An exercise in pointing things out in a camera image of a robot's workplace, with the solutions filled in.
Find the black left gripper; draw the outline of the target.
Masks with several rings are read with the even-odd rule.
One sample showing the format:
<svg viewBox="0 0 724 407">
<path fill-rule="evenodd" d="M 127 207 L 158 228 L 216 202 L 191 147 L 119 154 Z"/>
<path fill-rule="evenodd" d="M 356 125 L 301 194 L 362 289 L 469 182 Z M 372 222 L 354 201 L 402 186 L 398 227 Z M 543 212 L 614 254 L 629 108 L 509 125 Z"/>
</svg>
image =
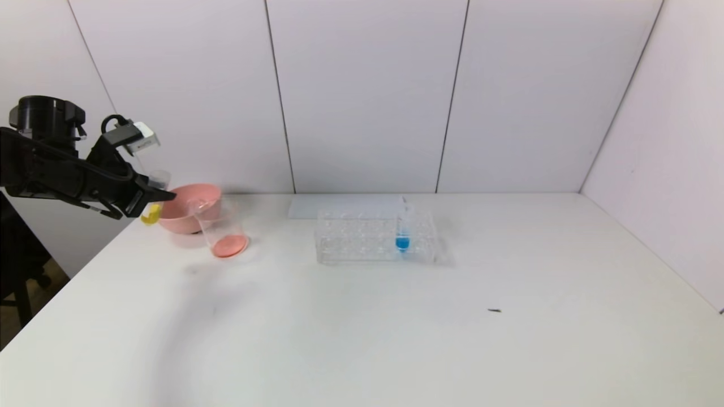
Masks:
<svg viewBox="0 0 724 407">
<path fill-rule="evenodd" d="M 111 219 L 135 218 L 143 205 L 173 201 L 163 183 L 144 180 L 126 161 L 83 161 L 82 207 Z"/>
</svg>

